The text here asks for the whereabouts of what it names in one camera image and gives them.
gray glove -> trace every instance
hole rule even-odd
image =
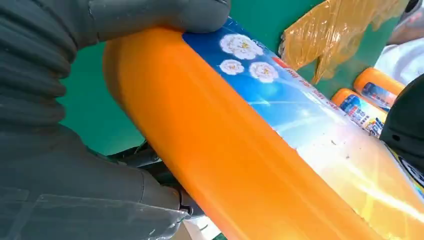
[[[59,124],[65,110],[55,98],[66,92],[59,79],[83,47],[158,25],[215,31],[229,12],[230,0],[0,1],[0,200],[19,189],[29,203],[49,194],[178,209],[175,190],[89,153]],[[25,225],[17,222],[15,233]],[[0,233],[8,227],[0,223]]]

green background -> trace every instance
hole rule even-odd
[[[321,2],[233,0],[230,15],[254,38],[277,52],[283,30]],[[333,79],[322,80],[317,88],[328,98],[340,88],[351,88],[356,76],[375,64],[396,23],[393,18],[378,31],[368,28],[355,56],[337,68]],[[107,91],[102,74],[104,46],[102,43],[79,52],[72,74],[62,81],[67,95],[59,101],[66,107],[62,123],[76,131],[88,147],[109,155],[138,146],[144,138]],[[310,80],[314,69],[311,64],[298,72]]]

white flower graphic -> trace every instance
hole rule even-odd
[[[255,79],[263,83],[272,83],[278,78],[277,70],[267,62],[254,62],[249,67],[249,72]]]
[[[219,65],[219,68],[221,68],[221,70],[228,75],[237,75],[245,70],[245,67],[242,66],[241,62],[232,59],[224,60]]]
[[[252,60],[256,55],[263,55],[264,50],[249,37],[241,34],[227,34],[219,42],[222,50],[239,59]]]

bottle label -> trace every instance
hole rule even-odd
[[[395,94],[378,85],[375,85],[372,82],[368,82],[363,87],[361,94],[386,112],[389,112],[397,98]]]
[[[362,100],[358,96],[349,95],[340,105],[340,108],[361,128],[371,135],[379,137],[383,130],[386,116],[376,107]]]

orange bottle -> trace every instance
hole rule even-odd
[[[361,128],[379,137],[387,114],[350,89],[340,89],[331,99]]]
[[[363,71],[353,83],[353,87],[357,93],[386,112],[389,112],[405,88],[402,83],[373,67]]]

